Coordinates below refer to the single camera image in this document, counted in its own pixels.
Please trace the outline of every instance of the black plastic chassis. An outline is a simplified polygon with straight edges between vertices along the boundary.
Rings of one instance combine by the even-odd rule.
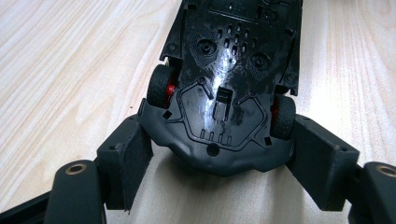
[[[178,83],[167,109],[143,101],[153,141],[215,175],[266,172],[291,160],[271,136],[276,93],[297,95],[302,1],[183,1],[161,60]]]

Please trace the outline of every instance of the black wheel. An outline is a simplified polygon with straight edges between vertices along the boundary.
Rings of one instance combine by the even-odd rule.
[[[151,79],[148,84],[147,100],[150,105],[160,108],[167,108],[169,100],[175,89],[174,67],[158,64],[152,72]]]
[[[293,99],[277,94],[271,107],[271,136],[289,139],[296,116],[296,105]]]

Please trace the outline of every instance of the toy car underside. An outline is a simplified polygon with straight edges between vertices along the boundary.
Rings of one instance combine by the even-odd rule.
[[[215,175],[290,161],[302,1],[183,1],[139,122],[159,146]]]

